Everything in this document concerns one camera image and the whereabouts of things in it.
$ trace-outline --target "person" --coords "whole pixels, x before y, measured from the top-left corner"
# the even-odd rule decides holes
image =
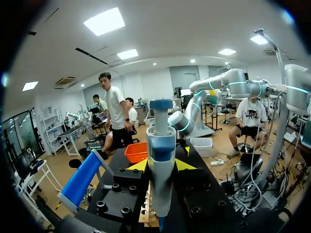
[[[133,126],[129,119],[129,107],[124,95],[118,87],[111,85],[111,74],[109,72],[100,74],[98,80],[106,91],[105,101],[109,114],[105,127],[109,129],[111,125],[113,145],[115,148],[121,148],[123,141],[125,146],[128,146],[133,143],[130,133]]]
[[[259,128],[258,139],[253,148],[256,150],[259,148],[260,144],[266,142],[269,128],[266,109],[257,97],[242,100],[235,117],[237,118],[238,124],[229,131],[229,139],[234,148],[233,151],[228,154],[229,158],[240,154],[237,137],[247,135],[256,140],[258,125],[264,122],[265,131]]]
[[[108,108],[105,101],[103,101],[99,96],[96,94],[93,96],[94,103],[98,104],[98,108],[102,113],[105,113],[105,115],[108,115]]]
[[[135,108],[133,107],[134,100],[132,98],[126,98],[125,100],[127,102],[128,108],[129,108],[128,115],[130,118],[130,122],[131,122],[131,125],[134,127],[134,124],[137,121],[137,117],[138,117],[138,113],[135,110]],[[111,148],[112,144],[113,144],[113,133],[111,131],[106,136],[105,144],[104,144],[104,147],[102,149],[102,152],[106,153]]]

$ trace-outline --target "white plastic box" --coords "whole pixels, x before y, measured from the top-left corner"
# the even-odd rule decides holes
[[[211,157],[213,148],[213,140],[209,137],[193,137],[190,143],[196,149],[201,157]]]

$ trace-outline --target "black sneaker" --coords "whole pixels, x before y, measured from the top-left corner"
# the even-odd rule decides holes
[[[101,150],[98,150],[97,152],[104,160],[108,159],[106,152],[102,152]]]

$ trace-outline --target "black workbench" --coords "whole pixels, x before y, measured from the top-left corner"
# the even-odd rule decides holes
[[[179,233],[186,233],[186,232],[217,232],[217,233],[224,233],[224,232],[240,232],[241,230],[241,221],[242,216],[237,214],[227,199],[224,191],[219,186],[217,180],[214,178],[208,167],[206,166],[205,162],[202,160],[200,155],[196,152],[192,144],[187,140],[187,146],[190,146],[190,154],[189,157],[185,153],[184,149],[180,146],[176,148],[176,158],[192,165],[194,167],[201,167],[204,171],[208,173],[210,177],[209,183],[211,185],[209,197],[200,200],[202,203],[204,202],[205,205],[209,205],[209,203],[215,198],[218,200],[225,200],[227,205],[224,207],[223,211],[220,214],[217,214],[215,217],[211,219],[205,219],[204,221],[200,222],[187,222],[184,213],[184,207],[179,202],[177,198],[177,192],[175,188],[173,189],[172,193],[172,202],[171,202],[171,209],[169,211],[168,216],[165,218],[163,233],[165,232],[179,232]],[[109,163],[109,166],[113,171],[118,170],[120,167],[127,168],[130,166],[128,159],[124,156],[125,149],[119,149],[113,155],[112,160]],[[87,209],[89,213],[96,214],[96,202],[102,200],[104,198],[104,193],[102,193],[101,186],[103,184],[112,185],[113,184],[113,177],[108,173],[105,172],[102,176],[100,183],[92,197],[90,205]]]

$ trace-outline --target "white cylinder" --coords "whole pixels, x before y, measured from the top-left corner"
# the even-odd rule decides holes
[[[158,135],[169,135],[170,132],[167,128],[168,122],[168,114],[167,110],[157,110],[154,109],[155,113],[155,134]]]

